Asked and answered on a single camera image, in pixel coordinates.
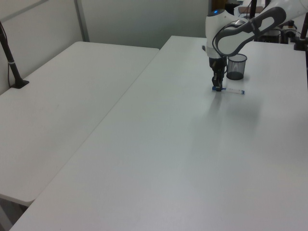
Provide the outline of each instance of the wall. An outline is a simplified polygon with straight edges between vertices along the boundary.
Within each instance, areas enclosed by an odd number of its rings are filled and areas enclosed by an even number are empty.
[[[2,24],[22,78],[82,41],[73,0],[48,0]],[[7,89],[7,60],[0,47],[0,94]]]
[[[80,0],[91,42],[161,48],[171,35],[205,37],[208,0]]]

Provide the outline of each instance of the white robotic arm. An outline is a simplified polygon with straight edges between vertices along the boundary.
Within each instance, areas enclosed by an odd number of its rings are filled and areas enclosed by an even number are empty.
[[[210,13],[205,22],[206,53],[214,71],[212,82],[222,90],[227,56],[234,56],[245,44],[293,18],[308,12],[308,0],[273,0],[256,18],[235,17],[225,10]]]

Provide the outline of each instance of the white folding table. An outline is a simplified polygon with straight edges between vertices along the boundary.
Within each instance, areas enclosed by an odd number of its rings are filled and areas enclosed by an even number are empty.
[[[12,231],[308,228],[305,53],[249,43],[246,95],[172,37]]]
[[[0,96],[0,198],[29,206],[158,49],[77,42]]]

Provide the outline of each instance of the mesh pen holder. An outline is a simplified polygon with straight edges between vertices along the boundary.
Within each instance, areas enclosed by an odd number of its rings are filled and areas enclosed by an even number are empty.
[[[243,54],[237,54],[235,56],[228,57],[227,78],[231,80],[243,79],[246,60],[247,56]]]

